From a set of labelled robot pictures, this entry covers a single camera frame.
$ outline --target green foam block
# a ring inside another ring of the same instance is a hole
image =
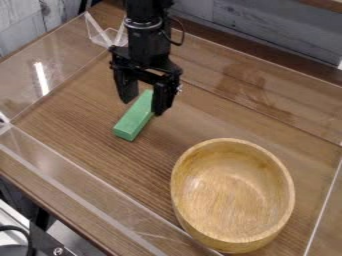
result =
[[[121,139],[133,141],[153,116],[151,112],[152,97],[153,91],[145,90],[113,126],[113,134]]]

